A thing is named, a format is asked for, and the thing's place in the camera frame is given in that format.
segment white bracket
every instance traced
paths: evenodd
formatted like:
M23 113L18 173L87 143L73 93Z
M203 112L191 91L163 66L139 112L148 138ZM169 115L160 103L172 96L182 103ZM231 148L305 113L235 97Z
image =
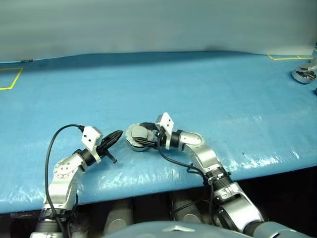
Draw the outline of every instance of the white bracket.
M96 149L101 144L103 139L103 133L96 127L86 126L84 128L81 141L84 143L84 147L93 155L97 163L101 161Z
M162 115L159 115L155 125L157 126L158 130L160 130L161 127L164 128L165 135L166 135L166 146L165 147L167 150L169 150L170 139L172 137L173 127L174 127L174 122L173 122L172 118L169 116L168 113L163 113Z

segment blue tablecloth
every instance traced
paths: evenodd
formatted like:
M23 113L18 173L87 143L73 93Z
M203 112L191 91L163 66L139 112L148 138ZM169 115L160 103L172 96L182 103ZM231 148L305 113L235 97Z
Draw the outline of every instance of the blue tablecloth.
M93 125L104 135L169 112L174 129L204 136L233 179L317 164L317 82L290 72L308 60L273 61L234 52L100 54L0 64L23 67L11 90L0 91L0 213L40 209L44 162L57 129ZM18 70L0 71L0 87ZM82 148L79 130L57 138L50 160ZM84 174L80 204L202 185L198 175L132 151L121 138ZM189 163L177 150L175 159Z

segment gray round object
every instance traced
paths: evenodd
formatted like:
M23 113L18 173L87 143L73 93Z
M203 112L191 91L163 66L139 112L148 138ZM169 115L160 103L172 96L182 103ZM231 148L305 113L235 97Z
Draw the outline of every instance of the gray round object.
M125 132L125 138L132 150L135 151L144 151L147 150L148 147L144 146L134 140L135 137L141 137L147 139L149 141L153 141L153 132L147 130L145 127L140 126L140 124L132 124Z
M294 79L304 84L311 83L316 79L315 72L313 71L300 72L298 71L298 69L292 72L292 76Z

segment gray disc object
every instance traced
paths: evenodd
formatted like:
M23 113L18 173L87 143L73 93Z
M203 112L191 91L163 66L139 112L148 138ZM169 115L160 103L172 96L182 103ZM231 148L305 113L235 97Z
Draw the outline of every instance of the gray disc object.
M141 137L147 139L149 141L153 141L154 133L151 130L147 130L145 127L140 126L139 123L132 124L125 132L125 138L132 150L135 151L144 151L147 150L148 147L144 146L134 140L136 137Z

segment black cylindrical joint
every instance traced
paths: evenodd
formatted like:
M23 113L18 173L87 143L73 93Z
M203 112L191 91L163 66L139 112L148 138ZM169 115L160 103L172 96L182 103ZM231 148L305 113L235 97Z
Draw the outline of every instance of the black cylindrical joint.
M229 229L229 230L233 230L233 231L237 231L236 226L234 225L233 221L231 220L230 216L228 215L228 213L226 212L226 210L224 209L218 209L215 212L215 215L218 217L221 225L223 228Z
M230 176L226 173L224 176L222 176L220 179L218 180L214 180L212 182L213 184L213 189L215 191L223 188L223 187L226 187L230 184L232 184L232 179L230 178Z
M170 144L169 144L171 147L178 148L179 136L180 136L180 133L174 132L174 131L172 132L172 136L170 138Z
M93 155L87 150L84 149L81 152L79 152L79 155L83 158L83 160L86 162L87 166L92 165L94 162L96 162Z
M248 224L245 229L243 230L243 234L253 237L254 231L259 225L263 224L263 222L252 222Z

